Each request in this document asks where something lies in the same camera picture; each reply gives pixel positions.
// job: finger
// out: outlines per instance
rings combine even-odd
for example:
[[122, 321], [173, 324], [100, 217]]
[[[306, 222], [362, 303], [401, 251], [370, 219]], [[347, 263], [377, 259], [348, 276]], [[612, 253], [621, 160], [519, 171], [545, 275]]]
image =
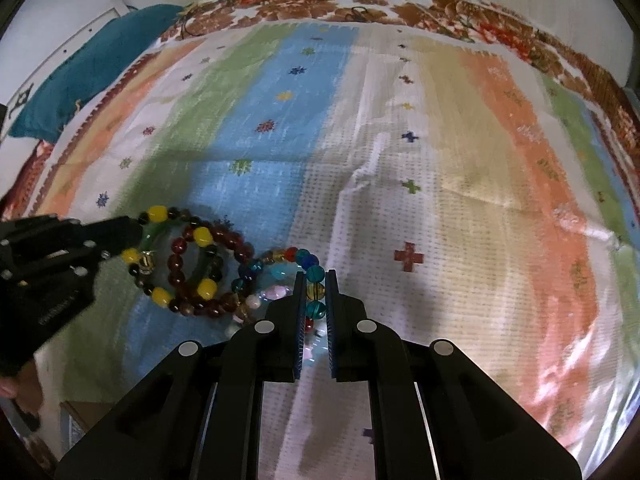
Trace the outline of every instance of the finger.
[[18, 381], [14, 378], [0, 377], [0, 397], [13, 399], [18, 394]]

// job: orange stripe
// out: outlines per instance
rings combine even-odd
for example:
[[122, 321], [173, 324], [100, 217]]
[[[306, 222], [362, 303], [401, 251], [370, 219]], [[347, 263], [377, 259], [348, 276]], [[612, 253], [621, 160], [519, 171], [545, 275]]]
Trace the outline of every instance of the orange stripe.
[[[587, 349], [576, 352], [575, 361], [569, 361], [565, 352], [589, 336], [598, 313], [586, 239], [580, 233], [586, 219], [532, 105], [515, 85], [506, 62], [471, 51], [460, 56], [485, 103], [510, 134], [542, 210], [536, 235], [545, 257], [532, 265], [542, 332], [536, 359], [529, 362], [522, 378], [518, 402], [568, 444], [576, 435], [588, 395], [591, 345], [587, 341]], [[570, 212], [575, 230], [559, 227], [558, 208]]]
[[167, 48], [144, 64], [98, 113], [92, 114], [71, 142], [72, 150], [52, 168], [44, 193], [36, 205], [37, 214], [66, 216], [87, 169], [107, 150], [111, 139], [149, 94], [164, 72], [203, 40]]

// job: pillow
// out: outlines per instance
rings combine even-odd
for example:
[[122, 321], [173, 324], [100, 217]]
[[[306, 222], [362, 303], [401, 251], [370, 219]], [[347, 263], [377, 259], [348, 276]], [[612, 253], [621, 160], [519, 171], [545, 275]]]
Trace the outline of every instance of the pillow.
[[177, 19], [182, 7], [156, 5], [111, 20], [36, 90], [9, 129], [54, 144], [76, 113], [113, 83]]

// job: bedsheet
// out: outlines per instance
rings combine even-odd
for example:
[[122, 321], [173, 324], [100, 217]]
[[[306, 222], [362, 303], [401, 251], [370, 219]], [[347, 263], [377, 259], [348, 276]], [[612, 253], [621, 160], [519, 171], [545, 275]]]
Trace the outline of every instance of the bedsheet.
[[[87, 222], [188, 206], [257, 253], [307, 247], [371, 318], [453, 340], [586, 476], [638, 408], [637, 132], [603, 69], [484, 2], [227, 0], [189, 8], [21, 200]], [[110, 261], [60, 336], [65, 396], [115, 400], [226, 323]], [[266, 387], [260, 478], [373, 478], [366, 386], [310, 357]]]

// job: colorful striped bedsheet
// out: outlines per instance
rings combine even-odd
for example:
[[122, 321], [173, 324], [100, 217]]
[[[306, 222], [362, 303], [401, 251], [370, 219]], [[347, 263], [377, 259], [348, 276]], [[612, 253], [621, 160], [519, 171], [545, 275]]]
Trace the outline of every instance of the colorful striped bedsheet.
[[[541, 72], [513, 40], [357, 19], [381, 4], [339, 1], [351, 18], [335, 21], [361, 23], [189, 10], [186, 34], [168, 31], [65, 131], [27, 211], [188, 206], [257, 252], [308, 247], [369, 317], [453, 340], [586, 476], [638, 408], [633, 120], [559, 54], [562, 72]], [[224, 338], [220, 321], [153, 306], [121, 262], [96, 303], [63, 335], [68, 398], [117, 399], [183, 340]], [[260, 477], [373, 478], [366, 388], [332, 383], [322, 351], [313, 363], [266, 390]]]

